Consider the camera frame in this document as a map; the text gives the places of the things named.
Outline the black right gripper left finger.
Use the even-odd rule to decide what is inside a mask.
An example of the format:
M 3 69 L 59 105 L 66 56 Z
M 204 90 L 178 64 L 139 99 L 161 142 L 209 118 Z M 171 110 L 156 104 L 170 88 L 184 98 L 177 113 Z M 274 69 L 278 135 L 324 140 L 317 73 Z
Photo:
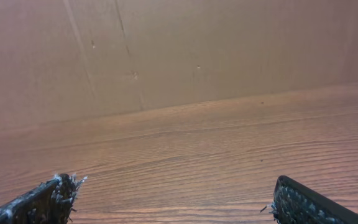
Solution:
M 0 206 L 0 224 L 67 224 L 87 177 L 56 174 L 36 188 Z

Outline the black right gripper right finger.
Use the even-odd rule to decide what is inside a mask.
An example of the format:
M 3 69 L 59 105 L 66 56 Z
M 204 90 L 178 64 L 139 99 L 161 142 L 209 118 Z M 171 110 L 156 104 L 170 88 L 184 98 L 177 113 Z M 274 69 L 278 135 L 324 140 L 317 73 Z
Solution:
M 281 175 L 268 211 L 278 224 L 358 224 L 358 213 L 328 199 L 307 186 Z

